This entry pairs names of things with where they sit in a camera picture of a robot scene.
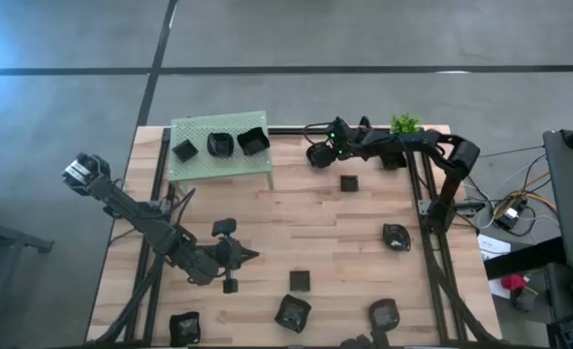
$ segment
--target black block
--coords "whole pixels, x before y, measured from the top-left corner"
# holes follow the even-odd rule
[[[309,287],[309,271],[307,270],[293,270],[290,272],[290,290],[291,291],[304,291],[308,292]]]
[[[170,317],[170,346],[183,347],[200,342],[200,313],[190,311]]]
[[[172,151],[181,162],[191,159],[198,153],[198,149],[196,149],[189,140],[185,140],[181,144],[175,146],[172,148]]]
[[[227,279],[223,281],[223,291],[226,295],[239,291],[239,281],[236,279]]]
[[[301,333],[305,328],[307,314],[309,314],[311,309],[312,306],[306,301],[286,295],[279,305],[279,310],[277,315],[275,315],[275,322],[288,330]]]
[[[340,190],[343,192],[360,191],[360,183],[356,175],[341,175]]]

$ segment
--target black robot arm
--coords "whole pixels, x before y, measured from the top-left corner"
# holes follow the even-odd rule
[[[243,248],[237,240],[230,237],[234,229],[221,232],[223,237],[219,238],[220,241],[215,245],[198,246],[193,234],[179,224],[167,221],[167,213],[148,203],[136,202],[118,188],[110,179],[109,164],[97,155],[79,154],[77,160],[62,173],[62,178],[64,183],[80,195],[90,195],[106,204],[105,211],[114,211],[128,220],[144,234],[150,247],[162,256],[166,263],[185,270],[191,283],[208,285],[213,278],[226,275],[224,292],[236,292],[237,285],[231,270],[240,268],[242,262],[258,255]],[[177,205],[190,200],[193,192],[189,194]],[[218,273],[220,267],[226,270],[222,274]]]
[[[426,153],[446,174],[438,199],[430,203],[427,213],[426,225],[433,233],[444,233],[452,224],[454,196],[480,154],[478,146],[460,136],[444,135],[434,130],[394,135],[373,129],[365,116],[356,129],[337,117],[327,124],[325,134],[327,140],[314,143],[306,153],[312,166],[318,168],[327,167],[336,159],[360,157],[367,160],[403,151]],[[449,155],[446,156],[442,144],[453,146]]]

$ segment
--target yellow wire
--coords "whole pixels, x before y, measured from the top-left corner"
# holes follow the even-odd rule
[[[538,180],[546,177],[547,175],[549,175],[549,171],[546,171],[545,173],[541,174],[540,176],[538,176],[536,179],[533,179],[532,181],[530,181],[528,184],[525,185],[525,188],[527,188],[528,186],[530,186],[531,184],[537,182]]]
[[[522,193],[521,190],[516,190],[516,191],[513,191],[512,193],[510,193],[510,195],[511,195],[511,201],[508,202],[508,204],[505,205],[504,207],[509,207],[509,206],[511,206],[511,205],[515,202],[515,200],[517,200],[518,197],[520,197],[520,196],[526,196],[526,197],[528,197],[528,198],[537,200],[537,201],[539,201],[539,202],[545,204],[546,206],[551,207],[553,210],[557,211],[557,207],[556,207],[555,205],[553,205],[550,201],[548,201],[547,199],[541,197],[540,195],[538,195],[538,194],[532,194],[532,193],[523,193],[523,194],[521,194],[521,193]],[[499,212],[499,206],[496,207],[495,210],[493,211],[493,216],[497,217],[497,213],[498,213],[498,212]]]
[[[530,186],[531,184],[537,182],[538,180],[540,180],[540,179],[542,179],[542,178],[544,178],[544,177],[546,177],[546,176],[548,176],[548,175],[549,175],[549,172],[545,172],[545,173],[541,174],[541,175],[538,176],[537,178],[535,178],[535,179],[531,180],[530,182],[528,182],[528,183],[525,185],[525,188],[527,188],[527,187]],[[514,204],[514,202],[517,200],[517,198],[518,198],[519,196],[526,196],[526,197],[535,199],[535,200],[537,200],[537,201],[539,201],[539,202],[541,202],[541,203],[543,203],[543,204],[545,204],[545,205],[551,207],[551,208],[554,209],[554,210],[557,210],[557,207],[556,207],[555,205],[553,205],[553,204],[550,203],[547,199],[541,197],[540,195],[538,195],[538,194],[532,194],[532,193],[523,193],[523,195],[518,195],[518,194],[520,194],[520,193],[522,193],[522,192],[523,192],[522,190],[515,190],[515,191],[513,191],[512,193],[510,193],[510,195],[511,195],[510,201],[509,201],[508,204],[506,204],[504,207],[509,207],[509,206],[511,206],[512,204]],[[498,213],[498,212],[499,212],[499,207],[496,207],[495,210],[493,211],[493,215],[494,215],[494,216],[497,216],[497,213]]]

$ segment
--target concrete floor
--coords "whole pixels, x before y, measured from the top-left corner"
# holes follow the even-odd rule
[[[150,67],[167,5],[0,0],[0,68]],[[181,0],[163,63],[479,64],[573,64],[573,0]],[[146,81],[0,77],[0,223],[55,239],[48,255],[24,253],[5,300],[0,348],[82,342],[111,220],[59,174],[86,151],[109,161],[113,176],[124,175]],[[545,130],[573,129],[573,73],[161,77],[147,124],[256,110],[266,110],[273,125],[336,115],[383,124],[412,111],[492,153],[539,145]],[[482,159],[473,177],[493,191],[541,153]],[[551,198],[550,189],[543,193]],[[558,234],[546,223],[534,233],[536,240]],[[511,239],[493,229],[483,234]],[[543,326],[504,306],[498,315],[505,338],[546,344]]]

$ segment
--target wooden table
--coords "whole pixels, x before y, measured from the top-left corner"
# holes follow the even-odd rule
[[[433,128],[449,132],[448,126]],[[138,201],[149,198],[162,130],[138,129],[124,183]],[[166,267],[153,345],[169,344],[171,315],[199,311],[203,345],[337,346],[346,338],[369,335],[367,308],[382,298],[395,299],[400,313],[398,327],[388,333],[392,345],[438,343],[408,171],[383,171],[379,159],[350,159],[312,170],[304,156],[307,147],[299,136],[271,136],[272,191],[263,174],[191,184],[197,192],[183,225],[199,243],[215,244],[212,222],[234,217],[239,223],[234,237],[261,256],[237,270],[239,292],[231,295],[222,293],[219,279],[197,287],[187,283],[183,270]],[[433,172],[440,187],[443,172],[436,167]],[[340,175],[358,175],[360,191],[341,193]],[[410,252],[383,245],[384,223],[408,229]],[[129,228],[126,221],[117,221],[112,236]],[[110,247],[88,338],[103,333],[128,301],[141,240],[140,234],[132,234]],[[448,240],[461,297],[485,328],[501,338],[473,230],[453,226]],[[290,270],[309,270],[311,275],[309,293],[291,293],[312,305],[300,334],[273,322],[280,300],[289,293]],[[444,308],[452,328],[447,300]],[[139,324],[144,314],[140,312]]]

